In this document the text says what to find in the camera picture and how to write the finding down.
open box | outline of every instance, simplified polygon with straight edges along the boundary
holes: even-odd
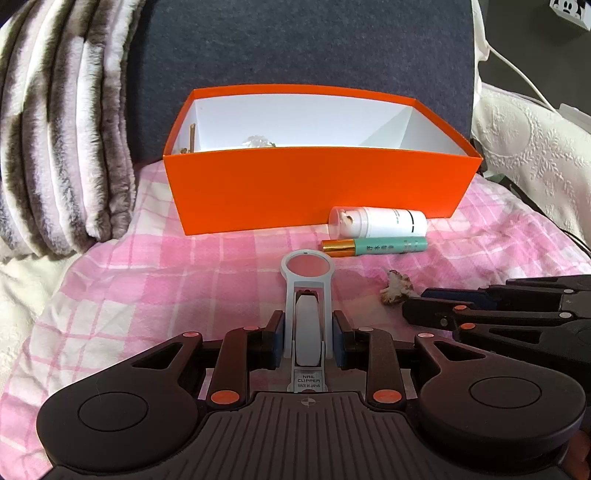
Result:
[[[449,217],[481,161],[417,100],[312,85],[194,90],[164,150],[186,235],[326,223],[334,205]]]

gold cap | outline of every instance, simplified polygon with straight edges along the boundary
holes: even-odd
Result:
[[[354,240],[322,240],[322,251],[329,257],[354,257]]]

pink plaid blanket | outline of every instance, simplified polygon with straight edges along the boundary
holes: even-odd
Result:
[[[283,255],[327,237],[324,225],[186,237],[162,162],[144,168],[129,232],[72,265],[24,344],[0,400],[0,474],[35,480],[50,468],[35,432],[49,395],[186,330],[213,339],[266,324],[284,307]],[[379,301],[385,269],[407,273],[418,291],[591,273],[551,222],[479,176],[451,219],[431,222],[428,241],[417,254],[335,259],[333,308],[410,340],[415,331]]]

white magnifier frame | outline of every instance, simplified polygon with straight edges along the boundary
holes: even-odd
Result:
[[[295,257],[300,255],[313,255],[325,260],[329,269],[323,275],[318,277],[303,277],[292,272],[287,268],[288,263]],[[335,272],[335,263],[332,258],[326,255],[324,252],[318,250],[296,250],[283,257],[281,260],[281,275],[287,282],[287,297],[285,299],[285,333],[284,333],[284,344],[283,344],[283,356],[285,358],[291,358],[292,351],[292,338],[294,334],[294,316],[295,316],[295,305],[296,305],[296,289],[302,288],[321,288],[322,298],[319,299],[323,303],[322,312],[324,314],[324,344],[326,347],[325,356],[326,358],[332,358],[333,356],[333,344],[332,344],[332,295],[330,291],[330,281],[332,275]]]

gray and white faux fur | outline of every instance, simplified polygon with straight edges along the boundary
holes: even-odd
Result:
[[[0,258],[126,232],[125,68],[144,3],[29,0],[0,29]]]

